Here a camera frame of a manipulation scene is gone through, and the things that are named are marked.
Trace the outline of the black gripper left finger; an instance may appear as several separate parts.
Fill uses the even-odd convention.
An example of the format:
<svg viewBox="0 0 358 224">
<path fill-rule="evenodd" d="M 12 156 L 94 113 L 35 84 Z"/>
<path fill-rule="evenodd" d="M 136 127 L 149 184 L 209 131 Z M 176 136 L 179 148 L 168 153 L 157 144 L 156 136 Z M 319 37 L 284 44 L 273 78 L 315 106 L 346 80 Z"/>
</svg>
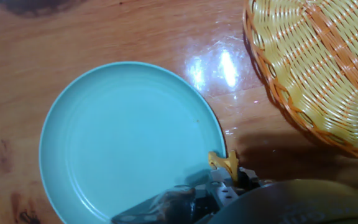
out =
<svg viewBox="0 0 358 224">
<path fill-rule="evenodd" d="M 205 185 L 178 185 L 111 218 L 112 224 L 197 223 L 214 215 L 218 205 Z"/>
</svg>

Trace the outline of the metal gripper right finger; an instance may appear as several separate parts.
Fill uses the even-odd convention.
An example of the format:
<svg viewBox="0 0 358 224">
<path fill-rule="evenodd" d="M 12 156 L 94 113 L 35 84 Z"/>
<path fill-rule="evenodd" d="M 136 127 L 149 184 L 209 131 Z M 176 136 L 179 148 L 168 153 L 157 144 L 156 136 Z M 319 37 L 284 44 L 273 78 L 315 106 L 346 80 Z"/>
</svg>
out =
<svg viewBox="0 0 358 224">
<path fill-rule="evenodd" d="M 218 207 L 225 207 L 239 196 L 260 187 L 259 177 L 253 170 L 240 167 L 237 169 L 237 183 L 225 168 L 217 168 L 210 173 L 209 194 Z"/>
</svg>

